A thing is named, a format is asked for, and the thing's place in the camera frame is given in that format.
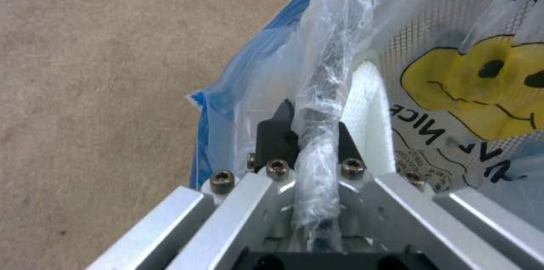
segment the hex socket screw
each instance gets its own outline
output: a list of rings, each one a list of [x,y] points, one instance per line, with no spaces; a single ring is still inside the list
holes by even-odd
[[[342,160],[341,173],[346,179],[360,179],[365,173],[365,163],[357,158],[346,158]]]
[[[414,185],[416,188],[423,188],[425,185],[424,179],[422,179],[417,173],[408,171],[404,174],[404,178],[406,181],[410,182],[412,185]]]
[[[266,163],[266,175],[274,181],[283,181],[289,175],[289,164],[283,159],[272,159]]]
[[[216,194],[227,194],[235,186],[235,176],[231,171],[216,171],[210,177],[210,187]]]

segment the blue plastic bag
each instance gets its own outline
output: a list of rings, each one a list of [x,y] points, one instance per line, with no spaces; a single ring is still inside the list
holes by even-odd
[[[255,61],[269,57],[288,40],[308,4],[309,0],[292,0],[231,59],[215,84],[188,96],[201,113],[191,169],[191,188],[200,188],[212,174],[212,167],[217,169],[227,165],[229,167],[225,169],[232,169],[234,109],[247,87],[248,70],[255,65]]]

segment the metal plate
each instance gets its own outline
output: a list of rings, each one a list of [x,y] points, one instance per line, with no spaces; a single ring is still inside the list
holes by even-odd
[[[523,269],[544,269],[544,233],[472,188],[435,202]]]
[[[212,197],[178,187],[88,269],[161,269],[213,212]]]

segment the cap screw head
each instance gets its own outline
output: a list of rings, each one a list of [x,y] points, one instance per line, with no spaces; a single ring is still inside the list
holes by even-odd
[[[365,173],[365,163],[357,158],[346,158],[341,164],[341,173],[347,179],[360,179]]]
[[[289,175],[289,164],[283,159],[272,159],[266,163],[266,175],[274,181],[283,181]]]
[[[227,194],[235,186],[235,176],[231,171],[216,171],[210,177],[210,187],[216,194]]]

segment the plastic wrap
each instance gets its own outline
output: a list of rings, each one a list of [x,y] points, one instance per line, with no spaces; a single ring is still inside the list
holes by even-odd
[[[304,43],[287,43],[303,50],[293,120],[301,149],[295,163],[293,223],[306,227],[308,250],[340,250],[337,125],[356,59],[369,57],[372,42],[387,39],[394,25],[408,20],[417,4],[413,0],[311,0],[295,32],[302,36],[293,38]],[[380,19],[380,14],[401,5],[406,12]]]

